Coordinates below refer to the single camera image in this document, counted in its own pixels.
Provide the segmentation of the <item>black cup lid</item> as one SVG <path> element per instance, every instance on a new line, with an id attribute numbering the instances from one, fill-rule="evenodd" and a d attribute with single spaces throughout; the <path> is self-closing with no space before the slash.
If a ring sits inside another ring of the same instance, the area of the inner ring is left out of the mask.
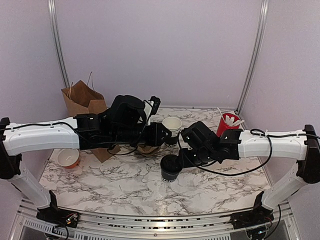
<path id="1" fill-rule="evenodd" d="M 162 171 L 170 174 L 179 173 L 182 170 L 178 156 L 174 154 L 165 155 L 160 161 L 160 167 Z"/>

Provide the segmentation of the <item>black takeout coffee cup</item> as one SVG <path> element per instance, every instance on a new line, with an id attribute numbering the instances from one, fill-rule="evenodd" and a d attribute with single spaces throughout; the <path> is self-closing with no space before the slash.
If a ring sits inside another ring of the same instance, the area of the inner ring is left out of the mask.
<path id="1" fill-rule="evenodd" d="M 160 161 L 160 168 L 162 179 L 168 183 L 175 181 L 183 169 L 174 154 L 165 155 Z"/>

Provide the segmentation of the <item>brown paper bag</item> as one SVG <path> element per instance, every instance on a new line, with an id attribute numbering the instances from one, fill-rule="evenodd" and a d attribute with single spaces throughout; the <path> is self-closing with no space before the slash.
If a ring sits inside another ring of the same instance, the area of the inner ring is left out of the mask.
<path id="1" fill-rule="evenodd" d="M 90 72 L 87 83 L 79 80 L 76 84 L 61 89 L 70 117 L 78 114 L 99 114 L 107 110 L 104 96 L 95 91 L 93 86 L 89 86 L 92 82 L 93 72 Z"/>

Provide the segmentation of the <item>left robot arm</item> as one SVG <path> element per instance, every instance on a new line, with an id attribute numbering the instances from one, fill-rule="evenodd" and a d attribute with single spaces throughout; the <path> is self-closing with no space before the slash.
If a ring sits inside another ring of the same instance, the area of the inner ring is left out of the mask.
<path id="1" fill-rule="evenodd" d="M 11 182 L 53 223 L 63 219 L 56 198 L 23 166 L 22 154 L 50 149 L 110 149 L 115 145 L 161 146 L 172 133 L 151 117 L 161 100 L 140 100 L 118 95 L 111 107 L 100 113 L 83 113 L 61 120 L 14 123 L 0 121 L 0 178 Z"/>

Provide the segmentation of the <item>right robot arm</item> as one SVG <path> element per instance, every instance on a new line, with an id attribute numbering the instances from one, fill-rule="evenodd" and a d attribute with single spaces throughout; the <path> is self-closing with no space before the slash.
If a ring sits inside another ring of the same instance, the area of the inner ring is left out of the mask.
<path id="1" fill-rule="evenodd" d="M 181 132 L 182 139 L 189 148 L 179 150 L 176 163 L 178 169 L 196 167 L 201 169 L 211 161 L 266 157 L 296 160 L 288 171 L 270 189 L 260 193 L 247 219 L 258 224 L 268 212 L 282 201 L 308 184 L 320 181 L 320 143 L 312 125 L 306 124 L 302 130 L 267 133 L 257 128 L 251 130 L 227 129 L 217 136 L 201 121 Z"/>

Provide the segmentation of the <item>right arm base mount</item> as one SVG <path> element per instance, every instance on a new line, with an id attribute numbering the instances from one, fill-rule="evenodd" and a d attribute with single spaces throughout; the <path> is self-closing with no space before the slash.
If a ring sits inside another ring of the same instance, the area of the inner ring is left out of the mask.
<path id="1" fill-rule="evenodd" d="M 230 223 L 233 225 L 234 229 L 252 227 L 274 220 L 273 210 L 263 207 L 263 194 L 264 191 L 256 196 L 251 210 L 231 214 Z"/>

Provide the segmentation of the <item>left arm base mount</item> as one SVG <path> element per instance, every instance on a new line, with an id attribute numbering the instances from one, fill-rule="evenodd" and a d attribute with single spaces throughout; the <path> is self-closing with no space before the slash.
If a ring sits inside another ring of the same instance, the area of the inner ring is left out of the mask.
<path id="1" fill-rule="evenodd" d="M 60 224 L 70 228 L 76 228 L 80 218 L 80 213 L 73 210 L 59 208 L 56 195 L 49 190 L 49 207 L 37 209 L 36 218 L 53 224 Z"/>

